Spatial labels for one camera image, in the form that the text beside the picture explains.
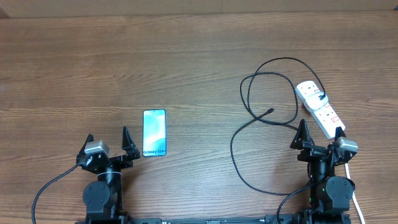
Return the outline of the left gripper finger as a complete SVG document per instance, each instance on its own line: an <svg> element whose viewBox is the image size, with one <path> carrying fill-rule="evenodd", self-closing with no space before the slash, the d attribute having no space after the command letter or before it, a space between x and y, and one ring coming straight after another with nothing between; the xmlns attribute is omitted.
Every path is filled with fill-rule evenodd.
<svg viewBox="0 0 398 224"><path fill-rule="evenodd" d="M87 139L86 139L86 141L85 141L85 143L84 143L84 145L83 145L83 147L82 147L81 150L79 151L79 155L84 155L84 154L86 154L86 152L85 152L86 145L87 145L89 142L93 142L93 141L94 141L93 135L92 135L92 134L89 134L88 137L87 137Z"/></svg>
<svg viewBox="0 0 398 224"><path fill-rule="evenodd" d="M126 154L131 157L140 157L140 152L137 146L134 144L134 141L129 134L129 130L127 126L123 127L123 139L121 149L126 151Z"/></svg>

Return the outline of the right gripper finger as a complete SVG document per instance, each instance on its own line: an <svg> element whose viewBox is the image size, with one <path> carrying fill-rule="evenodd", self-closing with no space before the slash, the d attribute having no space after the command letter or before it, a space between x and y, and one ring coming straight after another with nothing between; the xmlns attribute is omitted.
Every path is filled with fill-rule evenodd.
<svg viewBox="0 0 398 224"><path fill-rule="evenodd" d="M313 146L313 140L308 130L307 121L305 119L302 119L298 126L296 135L290 144L290 148L303 150L303 149L311 149L312 146Z"/></svg>
<svg viewBox="0 0 398 224"><path fill-rule="evenodd" d="M335 129L335 139L338 139L340 137L346 137L345 132L343 131L343 128L341 126L337 127Z"/></svg>

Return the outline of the Samsung Galaxy smartphone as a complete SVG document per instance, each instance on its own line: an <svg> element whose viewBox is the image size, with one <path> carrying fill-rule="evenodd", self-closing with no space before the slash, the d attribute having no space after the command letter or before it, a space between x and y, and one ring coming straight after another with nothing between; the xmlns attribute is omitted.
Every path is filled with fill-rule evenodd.
<svg viewBox="0 0 398 224"><path fill-rule="evenodd" d="M143 156L159 157L167 154L167 128L165 110L143 112Z"/></svg>

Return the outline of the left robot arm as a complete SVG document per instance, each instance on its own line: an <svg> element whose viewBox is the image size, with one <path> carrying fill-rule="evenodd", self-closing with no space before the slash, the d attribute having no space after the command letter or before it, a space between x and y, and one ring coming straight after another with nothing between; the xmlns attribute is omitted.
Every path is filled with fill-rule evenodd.
<svg viewBox="0 0 398 224"><path fill-rule="evenodd" d="M125 154L110 157L109 147L102 140L95 141L89 134L76 156L76 164L97 176L83 191L86 206L85 223L132 223L132 217L123 207L123 169L133 166L140 158L129 130L123 127L121 149Z"/></svg>

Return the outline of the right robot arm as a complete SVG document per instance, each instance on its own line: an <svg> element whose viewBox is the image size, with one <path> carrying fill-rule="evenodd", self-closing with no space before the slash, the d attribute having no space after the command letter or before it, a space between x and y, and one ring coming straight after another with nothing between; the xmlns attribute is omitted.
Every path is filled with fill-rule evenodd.
<svg viewBox="0 0 398 224"><path fill-rule="evenodd" d="M341 127L327 147L315 145L305 119L290 145L300 154L298 161L307 163L310 208L298 212L293 223L350 223L345 215L353 199L355 184L349 177L337 176L335 167L347 164L358 152L358 143L346 137Z"/></svg>

